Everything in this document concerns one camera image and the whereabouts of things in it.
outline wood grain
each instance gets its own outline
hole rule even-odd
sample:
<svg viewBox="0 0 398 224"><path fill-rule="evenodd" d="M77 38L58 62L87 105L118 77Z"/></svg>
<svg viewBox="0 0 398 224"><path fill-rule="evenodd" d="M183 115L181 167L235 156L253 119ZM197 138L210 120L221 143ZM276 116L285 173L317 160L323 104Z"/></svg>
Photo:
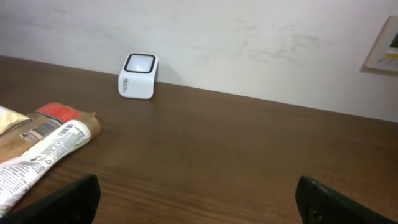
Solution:
<svg viewBox="0 0 398 224"><path fill-rule="evenodd" d="M0 57L0 105L28 113L56 101L103 126L16 209L94 173L94 223L300 223L306 174L398 221L398 124L165 83L133 100L116 80Z"/></svg>

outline wall-mounted device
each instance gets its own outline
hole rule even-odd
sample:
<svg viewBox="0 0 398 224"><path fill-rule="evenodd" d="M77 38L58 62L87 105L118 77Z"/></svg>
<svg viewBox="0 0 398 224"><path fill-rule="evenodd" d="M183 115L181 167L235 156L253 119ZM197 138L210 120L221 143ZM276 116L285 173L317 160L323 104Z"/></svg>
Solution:
<svg viewBox="0 0 398 224"><path fill-rule="evenodd" d="M398 16L388 18L365 66L398 72Z"/></svg>
<svg viewBox="0 0 398 224"><path fill-rule="evenodd" d="M154 94L159 59L151 54L132 53L119 75L119 93L124 97L149 99Z"/></svg>

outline red label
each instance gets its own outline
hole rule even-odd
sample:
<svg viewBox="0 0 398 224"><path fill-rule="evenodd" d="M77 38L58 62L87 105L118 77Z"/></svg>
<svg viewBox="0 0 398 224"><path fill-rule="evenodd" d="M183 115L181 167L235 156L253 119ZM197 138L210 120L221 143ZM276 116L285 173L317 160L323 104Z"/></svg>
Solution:
<svg viewBox="0 0 398 224"><path fill-rule="evenodd" d="M64 106L60 103L49 103L37 109L36 111L60 119L63 122L75 119L80 114L80 111Z"/></svg>

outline wooden table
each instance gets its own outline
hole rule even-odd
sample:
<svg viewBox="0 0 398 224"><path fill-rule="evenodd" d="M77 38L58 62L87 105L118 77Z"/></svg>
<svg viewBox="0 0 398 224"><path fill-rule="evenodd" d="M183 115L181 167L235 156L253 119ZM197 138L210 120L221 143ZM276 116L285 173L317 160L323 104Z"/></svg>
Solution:
<svg viewBox="0 0 398 224"><path fill-rule="evenodd" d="M116 80L0 57L0 105L56 101L96 111L103 127L17 209L94 173L94 223L300 223L307 174L398 221L398 124L164 83L132 100Z"/></svg>

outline printed logo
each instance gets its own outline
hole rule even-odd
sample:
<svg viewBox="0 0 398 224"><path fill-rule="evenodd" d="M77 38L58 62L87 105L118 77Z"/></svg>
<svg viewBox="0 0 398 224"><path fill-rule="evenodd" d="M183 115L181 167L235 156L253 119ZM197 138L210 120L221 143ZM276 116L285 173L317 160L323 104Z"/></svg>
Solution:
<svg viewBox="0 0 398 224"><path fill-rule="evenodd" d="M127 78L123 78L123 93L126 92L128 84L129 84L129 80Z"/></svg>

